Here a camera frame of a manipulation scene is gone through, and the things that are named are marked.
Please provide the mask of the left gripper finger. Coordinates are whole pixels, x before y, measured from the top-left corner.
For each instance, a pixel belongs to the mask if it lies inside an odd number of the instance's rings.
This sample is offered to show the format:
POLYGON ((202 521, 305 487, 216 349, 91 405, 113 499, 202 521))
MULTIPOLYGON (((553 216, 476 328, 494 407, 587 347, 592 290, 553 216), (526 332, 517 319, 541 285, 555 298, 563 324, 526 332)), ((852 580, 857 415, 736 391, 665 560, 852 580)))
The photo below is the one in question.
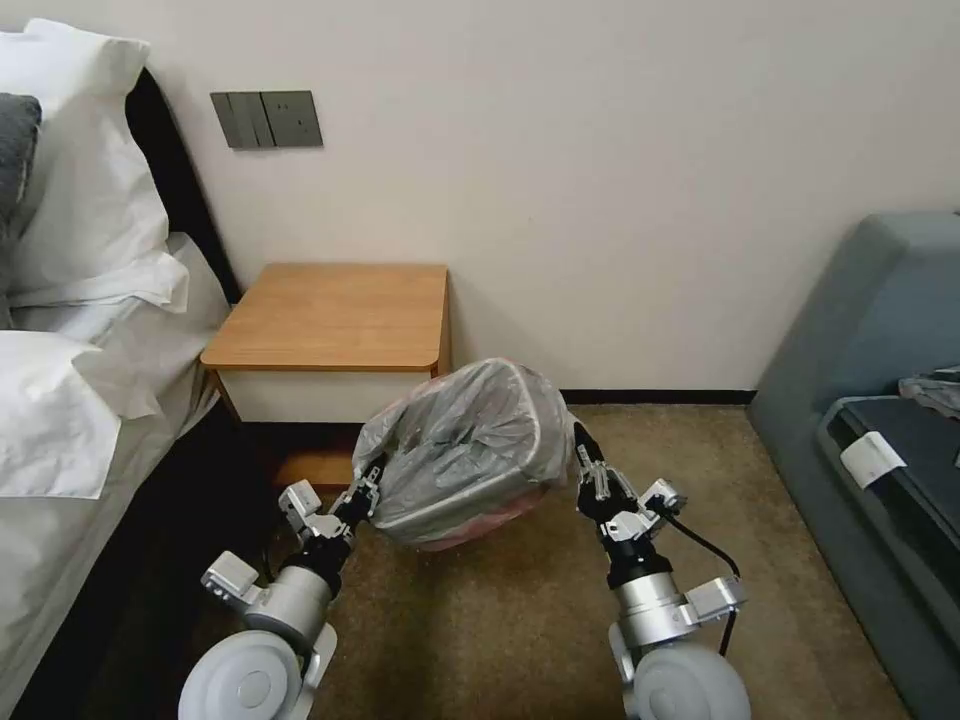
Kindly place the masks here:
POLYGON ((380 500, 379 491, 345 491, 324 515, 323 538, 352 542, 357 527, 373 515, 380 500))
POLYGON ((371 463, 338 499, 339 518, 370 518, 380 502, 383 463, 371 463))

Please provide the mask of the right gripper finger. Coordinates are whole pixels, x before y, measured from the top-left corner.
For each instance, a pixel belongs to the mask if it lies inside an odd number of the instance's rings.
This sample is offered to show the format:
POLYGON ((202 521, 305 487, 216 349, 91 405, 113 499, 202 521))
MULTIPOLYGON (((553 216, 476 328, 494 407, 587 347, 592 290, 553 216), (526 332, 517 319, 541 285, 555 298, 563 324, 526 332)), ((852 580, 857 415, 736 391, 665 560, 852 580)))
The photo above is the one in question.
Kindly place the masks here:
MULTIPOLYGON (((597 441, 590 435, 586 427, 579 421, 575 421, 573 424, 574 432, 574 449, 575 457, 577 459, 577 450, 578 449, 588 449, 590 454, 596 459, 604 458, 603 453, 600 449, 597 441)), ((620 511, 629 511, 636 512, 639 509, 638 497, 633 490, 630 483, 623 477, 623 475, 611 466, 606 460, 605 463, 609 468, 610 474, 610 485, 611 490, 616 498, 617 513, 620 511)))
POLYGON ((603 458, 596 459, 588 449, 578 449, 577 458, 577 509, 597 525, 606 523, 617 513, 609 468, 603 458))

